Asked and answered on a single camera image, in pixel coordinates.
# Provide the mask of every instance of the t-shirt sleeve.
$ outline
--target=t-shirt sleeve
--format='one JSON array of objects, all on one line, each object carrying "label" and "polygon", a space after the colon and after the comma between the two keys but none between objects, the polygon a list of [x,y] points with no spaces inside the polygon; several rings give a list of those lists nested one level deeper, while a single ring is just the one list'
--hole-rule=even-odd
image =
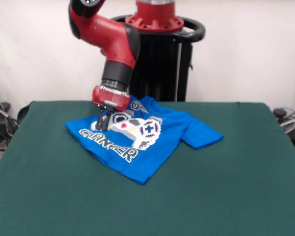
[{"label": "t-shirt sleeve", "polygon": [[208,145],[221,141],[224,136],[210,126],[187,114],[188,127],[182,139],[194,149],[201,149]]}]

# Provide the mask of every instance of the red robot arm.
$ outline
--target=red robot arm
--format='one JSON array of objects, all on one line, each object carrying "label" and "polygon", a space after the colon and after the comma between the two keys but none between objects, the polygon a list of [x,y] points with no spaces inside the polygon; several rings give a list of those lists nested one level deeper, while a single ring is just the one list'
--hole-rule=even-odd
[{"label": "red robot arm", "polygon": [[101,87],[93,102],[103,109],[126,109],[132,71],[140,50],[140,33],[130,25],[98,15],[105,0],[71,0],[69,19],[74,36],[101,48],[106,56]]}]

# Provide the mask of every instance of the blue t-shirt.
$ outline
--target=blue t-shirt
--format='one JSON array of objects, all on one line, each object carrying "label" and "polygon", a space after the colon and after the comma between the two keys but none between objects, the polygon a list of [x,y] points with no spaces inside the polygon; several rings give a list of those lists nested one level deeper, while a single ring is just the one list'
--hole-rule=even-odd
[{"label": "blue t-shirt", "polygon": [[139,101],[132,96],[125,112],[111,115],[108,131],[96,130],[97,118],[91,116],[65,126],[105,166],[139,184],[164,164],[181,140],[201,149],[223,139],[188,113],[163,108],[151,97]]}]

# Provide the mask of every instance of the green table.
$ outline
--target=green table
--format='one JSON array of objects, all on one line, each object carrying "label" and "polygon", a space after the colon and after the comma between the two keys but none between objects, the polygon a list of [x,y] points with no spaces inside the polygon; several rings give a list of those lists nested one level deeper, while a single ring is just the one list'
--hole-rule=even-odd
[{"label": "green table", "polygon": [[90,102],[34,102],[0,163],[0,236],[295,236],[295,149],[264,104],[162,103],[225,135],[181,142],[141,186],[63,124]]}]

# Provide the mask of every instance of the red flange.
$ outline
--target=red flange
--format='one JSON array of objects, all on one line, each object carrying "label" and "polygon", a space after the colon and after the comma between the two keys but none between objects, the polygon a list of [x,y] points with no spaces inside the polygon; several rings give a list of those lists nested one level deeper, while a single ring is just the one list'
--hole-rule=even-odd
[{"label": "red flange", "polygon": [[137,0],[138,10],[125,22],[143,32],[175,32],[183,28],[184,20],[175,16],[174,0]]},{"label": "red flange", "polygon": [[96,86],[93,91],[93,103],[103,107],[115,108],[118,111],[125,111],[130,102],[130,96],[116,94]]}]

